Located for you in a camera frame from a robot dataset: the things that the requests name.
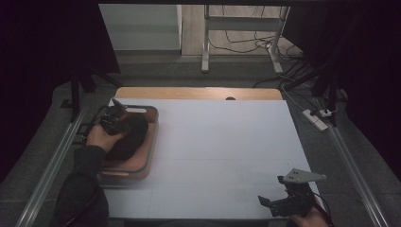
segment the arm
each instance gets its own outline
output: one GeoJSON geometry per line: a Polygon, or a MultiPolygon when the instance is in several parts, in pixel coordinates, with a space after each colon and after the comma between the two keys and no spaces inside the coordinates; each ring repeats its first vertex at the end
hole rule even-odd
{"type": "Polygon", "coordinates": [[[109,208],[96,178],[104,155],[124,135],[108,135],[94,126],[86,147],[75,150],[74,169],[59,193],[51,226],[64,226],[73,221],[83,226],[107,226],[109,208]]]}

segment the white tabletop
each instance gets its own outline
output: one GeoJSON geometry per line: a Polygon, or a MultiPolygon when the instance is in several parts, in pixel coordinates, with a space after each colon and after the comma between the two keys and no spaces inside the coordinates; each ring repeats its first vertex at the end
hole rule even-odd
{"type": "Polygon", "coordinates": [[[159,131],[144,180],[101,181],[111,218],[272,218],[257,196],[286,198],[277,176],[310,171],[285,101],[118,100],[157,108],[159,131]]]}

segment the aluminum rail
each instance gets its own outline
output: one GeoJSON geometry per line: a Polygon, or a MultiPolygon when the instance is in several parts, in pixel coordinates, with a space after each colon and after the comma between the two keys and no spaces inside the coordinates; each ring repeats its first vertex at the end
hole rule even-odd
{"type": "MultiPolygon", "coordinates": [[[[315,102],[321,107],[322,104],[317,98],[314,98],[315,102]]],[[[386,220],[380,205],[378,204],[372,189],[367,184],[365,178],[357,167],[357,162],[355,161],[350,149],[347,147],[346,143],[342,139],[341,133],[337,127],[328,124],[329,134],[336,145],[337,151],[339,152],[340,158],[345,165],[351,179],[356,187],[357,192],[362,197],[363,203],[371,217],[374,225],[376,227],[390,227],[388,221],[386,220]]]]}
{"type": "Polygon", "coordinates": [[[44,174],[36,185],[32,195],[30,196],[26,204],[26,207],[24,208],[23,213],[19,217],[18,222],[15,226],[32,226],[35,218],[38,216],[38,213],[41,210],[47,192],[49,191],[52,183],[54,182],[54,179],[57,176],[57,173],[59,172],[65,154],[70,148],[71,143],[73,142],[74,137],[78,131],[80,122],[82,121],[86,112],[87,107],[85,105],[85,107],[82,108],[82,110],[79,112],[75,122],[68,125],[67,130],[65,131],[56,149],[56,152],[50,159],[50,162],[47,165],[44,174]]]}

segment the black sleeve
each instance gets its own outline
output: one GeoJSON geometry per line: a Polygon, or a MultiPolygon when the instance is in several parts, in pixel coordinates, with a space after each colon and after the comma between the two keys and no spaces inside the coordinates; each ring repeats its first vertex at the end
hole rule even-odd
{"type": "Polygon", "coordinates": [[[98,185],[97,172],[104,149],[88,146],[75,150],[74,169],[60,190],[51,226],[107,226],[109,205],[98,185]]]}

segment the human hand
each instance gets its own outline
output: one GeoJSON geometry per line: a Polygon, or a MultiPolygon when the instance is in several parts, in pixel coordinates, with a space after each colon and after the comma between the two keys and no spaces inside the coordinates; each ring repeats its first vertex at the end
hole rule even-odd
{"type": "Polygon", "coordinates": [[[314,207],[304,218],[297,215],[291,215],[289,216],[289,219],[294,221],[298,227],[328,227],[328,224],[325,221],[322,213],[314,207]]]}
{"type": "Polygon", "coordinates": [[[94,126],[88,134],[88,139],[86,140],[86,146],[99,146],[109,152],[114,144],[125,136],[124,133],[119,133],[117,135],[109,135],[104,131],[103,127],[96,125],[94,126]]]}

